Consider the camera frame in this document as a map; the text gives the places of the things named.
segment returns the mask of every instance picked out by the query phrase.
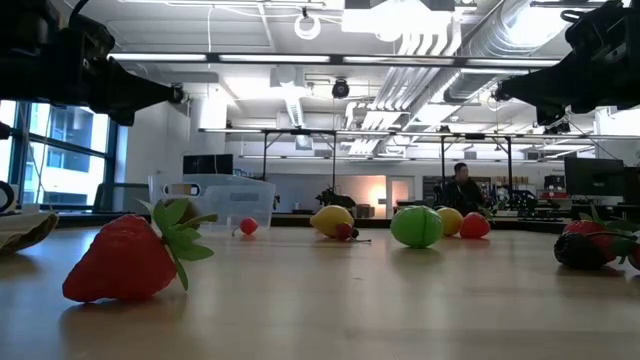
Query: camera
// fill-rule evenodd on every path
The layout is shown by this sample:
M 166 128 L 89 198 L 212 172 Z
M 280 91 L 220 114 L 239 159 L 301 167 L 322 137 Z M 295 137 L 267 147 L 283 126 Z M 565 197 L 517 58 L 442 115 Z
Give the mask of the camera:
M 346 79 L 336 79 L 336 83 L 333 85 L 331 94 L 334 99 L 344 99 L 349 96 L 349 85 Z

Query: fluorescent light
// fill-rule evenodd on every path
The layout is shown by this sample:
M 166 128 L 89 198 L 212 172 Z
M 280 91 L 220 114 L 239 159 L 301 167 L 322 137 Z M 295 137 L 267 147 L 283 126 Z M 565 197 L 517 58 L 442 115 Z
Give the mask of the fluorescent light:
M 234 134 L 234 133 L 243 133 L 243 134 L 260 134 L 262 130 L 260 129 L 198 129 L 200 132 L 211 132 L 211 133 L 225 133 L 225 134 Z
M 543 69 L 557 64 L 558 59 L 536 59 L 536 58 L 475 58 L 461 62 L 462 66 L 472 67 L 515 67 L 520 69 Z
M 115 53 L 108 57 L 118 61 L 206 62 L 205 54 Z
M 337 135 L 390 135 L 391 131 L 357 131 L 357 130 L 338 130 Z
M 225 54 L 219 56 L 220 61 L 229 63 L 328 63 L 326 55 L 270 55 L 270 54 Z
M 306 2 L 306 1 L 228 1 L 228 0 L 118 0 L 121 3 L 137 3 L 137 4 L 164 4 L 168 6 L 229 6 L 229 7 L 247 7 L 264 5 L 266 7 L 308 7 L 314 9 L 323 9 L 326 7 L 324 2 Z
M 422 56 L 345 56 L 345 64 L 451 66 L 453 59 Z

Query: window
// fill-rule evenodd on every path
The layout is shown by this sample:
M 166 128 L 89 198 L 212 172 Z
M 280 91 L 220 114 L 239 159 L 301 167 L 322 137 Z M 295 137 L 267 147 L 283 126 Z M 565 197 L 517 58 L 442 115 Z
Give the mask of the window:
M 106 152 L 109 119 L 88 108 L 31 105 L 29 131 L 91 150 Z
M 0 122 L 11 127 L 15 125 L 16 103 L 15 101 L 0 101 Z M 9 181 L 9 167 L 11 166 L 11 148 L 13 138 L 0 140 L 0 181 Z
M 115 136 L 109 137 L 106 115 L 86 108 L 2 101 L 0 121 L 10 125 L 15 136 L 0 141 L 0 180 L 19 184 L 23 204 L 90 208 L 98 185 L 115 167 L 115 160 L 108 161 L 115 157 L 107 153 L 115 148 L 108 146 Z
M 25 170 L 24 203 L 93 204 L 98 185 L 104 182 L 104 158 L 35 142 L 31 147 L 33 159 Z M 45 164 L 41 177 L 35 171 L 40 164 Z

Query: cloth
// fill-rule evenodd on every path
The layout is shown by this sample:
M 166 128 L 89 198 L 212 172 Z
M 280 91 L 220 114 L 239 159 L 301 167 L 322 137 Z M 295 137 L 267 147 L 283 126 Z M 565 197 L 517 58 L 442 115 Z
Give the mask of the cloth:
M 446 206 L 458 210 L 464 216 L 470 212 L 478 211 L 484 203 L 484 198 L 475 181 L 468 179 L 467 182 L 459 184 L 453 180 L 444 188 L 444 203 Z
M 0 254 L 13 253 L 44 240 L 58 224 L 55 213 L 0 217 Z

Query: toy fruit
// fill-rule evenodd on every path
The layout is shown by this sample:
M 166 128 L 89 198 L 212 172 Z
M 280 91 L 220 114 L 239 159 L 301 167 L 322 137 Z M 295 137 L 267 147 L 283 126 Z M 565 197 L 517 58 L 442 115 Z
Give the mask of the toy fruit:
M 437 210 L 442 218 L 442 233 L 444 236 L 453 236 L 460 231 L 462 215 L 453 208 L 440 208 Z
M 487 219 L 480 213 L 471 212 L 462 219 L 460 227 L 460 237 L 467 239 L 479 239 L 491 231 L 491 226 Z
M 235 236 L 235 232 L 238 229 L 240 229 L 240 231 L 242 231 L 242 233 L 244 233 L 245 235 L 251 235 L 256 232 L 256 230 L 258 230 L 258 227 L 259 225 L 257 221 L 252 218 L 246 218 L 240 222 L 240 225 L 238 225 L 237 228 L 233 229 L 231 235 Z
M 597 270 L 608 262 L 595 243 L 578 233 L 562 234 L 553 252 L 558 262 L 578 270 Z
M 407 208 L 391 220 L 391 234 L 409 247 L 426 248 L 442 237 L 442 219 L 426 206 Z
M 344 223 L 353 226 L 353 217 L 347 209 L 337 205 L 325 206 L 311 218 L 311 226 L 330 238 L 336 237 L 337 226 Z
M 145 300 L 169 285 L 176 273 L 184 289 L 189 288 L 180 259 L 195 261 L 213 255 L 209 248 L 193 243 L 200 234 L 190 226 L 216 221 L 217 217 L 207 215 L 179 224 L 188 199 L 176 200 L 167 207 L 158 203 L 153 209 L 151 204 L 144 204 L 162 237 L 136 215 L 125 215 L 105 225 L 64 281 L 62 293 L 66 298 L 78 302 L 102 298 Z
M 592 234 L 597 232 L 607 231 L 607 228 L 598 224 L 595 221 L 587 221 L 587 220 L 576 220 L 569 223 L 564 227 L 562 231 L 564 234 L 572 233 L 572 234 Z M 604 254 L 607 262 L 613 261 L 616 259 L 616 255 L 614 254 L 612 243 L 614 238 L 607 235 L 599 235 L 599 236 L 590 236 L 588 238 L 591 242 L 593 242 Z
M 351 238 L 352 232 L 353 226 L 347 223 L 338 224 L 336 227 L 336 240 L 347 241 Z

